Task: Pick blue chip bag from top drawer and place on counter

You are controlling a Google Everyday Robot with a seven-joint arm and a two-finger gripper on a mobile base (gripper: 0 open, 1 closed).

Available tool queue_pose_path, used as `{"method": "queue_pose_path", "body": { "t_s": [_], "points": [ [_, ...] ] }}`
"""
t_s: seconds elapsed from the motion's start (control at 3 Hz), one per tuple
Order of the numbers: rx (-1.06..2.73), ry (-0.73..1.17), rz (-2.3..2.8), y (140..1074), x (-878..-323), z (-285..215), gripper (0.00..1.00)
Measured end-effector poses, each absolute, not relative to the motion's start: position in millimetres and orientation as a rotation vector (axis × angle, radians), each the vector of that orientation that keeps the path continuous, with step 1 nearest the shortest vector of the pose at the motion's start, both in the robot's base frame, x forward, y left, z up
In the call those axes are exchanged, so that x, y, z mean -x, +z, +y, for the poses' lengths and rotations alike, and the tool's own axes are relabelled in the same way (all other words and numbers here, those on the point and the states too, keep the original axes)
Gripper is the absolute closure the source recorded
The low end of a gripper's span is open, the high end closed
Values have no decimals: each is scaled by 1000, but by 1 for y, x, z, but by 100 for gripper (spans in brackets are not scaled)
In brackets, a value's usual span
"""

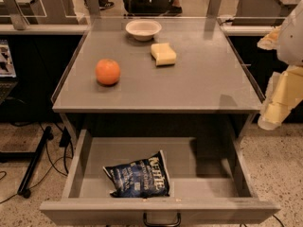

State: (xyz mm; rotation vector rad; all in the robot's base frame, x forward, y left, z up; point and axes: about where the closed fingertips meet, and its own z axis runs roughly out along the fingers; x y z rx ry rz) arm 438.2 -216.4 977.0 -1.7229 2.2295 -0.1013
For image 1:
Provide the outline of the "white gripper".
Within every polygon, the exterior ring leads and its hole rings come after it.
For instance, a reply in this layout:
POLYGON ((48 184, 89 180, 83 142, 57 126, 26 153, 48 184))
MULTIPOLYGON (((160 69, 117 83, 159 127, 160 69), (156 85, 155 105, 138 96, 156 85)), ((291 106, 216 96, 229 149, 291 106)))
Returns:
MULTIPOLYGON (((280 30, 281 26, 276 26, 258 41, 257 47, 276 50, 280 30)), ((278 79, 270 79, 265 95, 258 126, 272 131, 280 127, 291 110, 303 100, 303 67, 290 65, 278 79)))

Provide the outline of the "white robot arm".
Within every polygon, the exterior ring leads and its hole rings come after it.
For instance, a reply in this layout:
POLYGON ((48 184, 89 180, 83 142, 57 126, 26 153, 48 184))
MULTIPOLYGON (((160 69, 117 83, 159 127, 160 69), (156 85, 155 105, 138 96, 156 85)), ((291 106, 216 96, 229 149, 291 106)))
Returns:
POLYGON ((288 67, 270 77, 265 100, 260 109, 258 125, 267 131, 282 122, 303 100, 303 1, 287 16, 281 26, 273 29, 259 42, 262 49, 275 49, 277 58, 288 67))

